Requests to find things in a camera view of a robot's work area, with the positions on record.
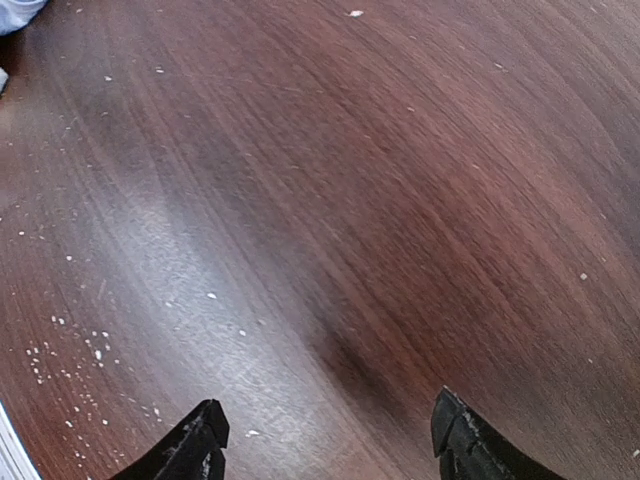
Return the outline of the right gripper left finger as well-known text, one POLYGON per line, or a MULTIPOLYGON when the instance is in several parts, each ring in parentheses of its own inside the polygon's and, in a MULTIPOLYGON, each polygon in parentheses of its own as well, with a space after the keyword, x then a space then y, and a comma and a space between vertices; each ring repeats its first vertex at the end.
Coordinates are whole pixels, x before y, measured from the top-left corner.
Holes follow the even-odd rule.
POLYGON ((200 402, 113 480, 223 480, 230 426, 219 401, 200 402))

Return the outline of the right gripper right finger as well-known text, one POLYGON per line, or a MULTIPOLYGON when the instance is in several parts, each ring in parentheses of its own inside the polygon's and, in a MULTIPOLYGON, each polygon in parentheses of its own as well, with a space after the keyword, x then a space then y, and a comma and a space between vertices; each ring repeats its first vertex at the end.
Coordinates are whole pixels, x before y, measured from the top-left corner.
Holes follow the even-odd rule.
POLYGON ((521 452, 447 387, 433 408, 432 444, 445 480, 563 480, 521 452))

